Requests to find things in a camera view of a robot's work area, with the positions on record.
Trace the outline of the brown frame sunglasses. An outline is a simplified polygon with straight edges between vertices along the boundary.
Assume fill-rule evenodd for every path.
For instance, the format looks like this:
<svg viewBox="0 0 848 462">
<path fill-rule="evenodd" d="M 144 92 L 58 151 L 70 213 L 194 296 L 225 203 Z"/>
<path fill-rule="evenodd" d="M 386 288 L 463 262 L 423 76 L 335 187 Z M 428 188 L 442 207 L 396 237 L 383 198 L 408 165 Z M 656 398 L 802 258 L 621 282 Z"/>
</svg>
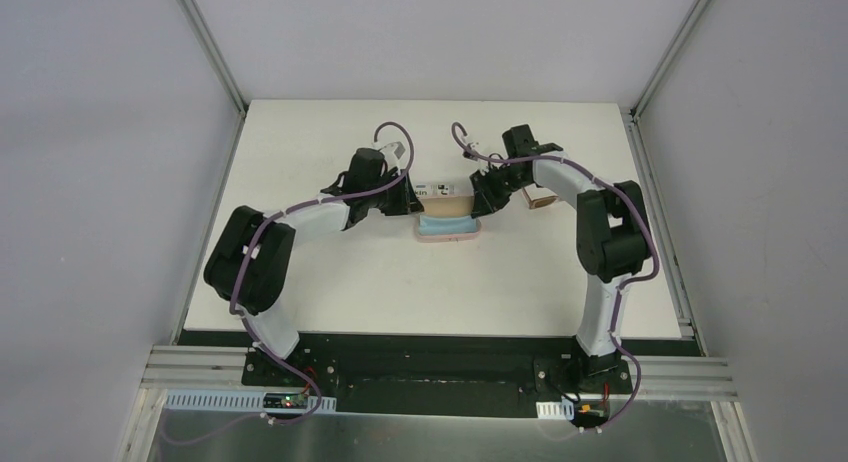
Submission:
<svg viewBox="0 0 848 462">
<path fill-rule="evenodd" d="M 554 192 L 536 184 L 522 188 L 521 194 L 529 210 L 541 209 L 559 201 L 559 197 Z"/>
</svg>

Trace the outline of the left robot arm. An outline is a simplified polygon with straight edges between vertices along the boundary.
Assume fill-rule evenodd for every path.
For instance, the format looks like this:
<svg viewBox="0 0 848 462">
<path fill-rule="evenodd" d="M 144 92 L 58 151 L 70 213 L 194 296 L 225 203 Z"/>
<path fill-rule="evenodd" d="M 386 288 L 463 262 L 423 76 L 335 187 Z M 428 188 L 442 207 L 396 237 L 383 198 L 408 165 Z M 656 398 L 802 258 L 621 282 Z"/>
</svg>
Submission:
<svg viewBox="0 0 848 462">
<path fill-rule="evenodd" d="M 295 248 L 353 228 L 376 209 L 387 217 L 422 212 L 408 172 L 382 151 L 358 149 L 347 170 L 312 200 L 277 213 L 233 210 L 208 257 L 203 280 L 229 304 L 253 340 L 271 354 L 266 371 L 281 386 L 297 384 L 305 360 L 293 352 L 299 331 L 281 295 Z"/>
</svg>

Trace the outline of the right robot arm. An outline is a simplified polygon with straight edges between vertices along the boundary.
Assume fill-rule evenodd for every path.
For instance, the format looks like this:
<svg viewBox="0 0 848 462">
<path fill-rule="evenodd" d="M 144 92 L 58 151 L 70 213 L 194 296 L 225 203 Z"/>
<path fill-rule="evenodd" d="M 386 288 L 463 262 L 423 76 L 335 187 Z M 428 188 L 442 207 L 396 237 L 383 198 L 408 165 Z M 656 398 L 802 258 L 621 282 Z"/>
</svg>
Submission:
<svg viewBox="0 0 848 462">
<path fill-rule="evenodd" d="M 619 319 L 628 287 L 656 277 L 660 268 L 640 185 L 604 181 L 559 145 L 538 142 L 528 125 L 503 133 L 502 158 L 474 148 L 459 122 L 452 124 L 451 135 L 465 158 L 481 164 L 470 177 L 472 217 L 500 211 L 514 193 L 530 185 L 553 192 L 574 209 L 575 247 L 587 274 L 587 291 L 567 375 L 576 389 L 595 390 L 623 355 Z"/>
</svg>

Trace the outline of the blue cleaning cloth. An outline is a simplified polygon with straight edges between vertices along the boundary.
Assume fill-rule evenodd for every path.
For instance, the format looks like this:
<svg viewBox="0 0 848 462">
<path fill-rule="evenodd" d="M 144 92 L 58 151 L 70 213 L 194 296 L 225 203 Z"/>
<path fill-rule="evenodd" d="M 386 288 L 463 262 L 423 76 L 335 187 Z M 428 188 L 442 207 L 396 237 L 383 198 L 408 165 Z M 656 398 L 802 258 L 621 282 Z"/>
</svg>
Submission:
<svg viewBox="0 0 848 462">
<path fill-rule="evenodd" d="M 417 232 L 423 237 L 459 236 L 477 233 L 478 222 L 470 217 L 420 217 Z"/>
</svg>

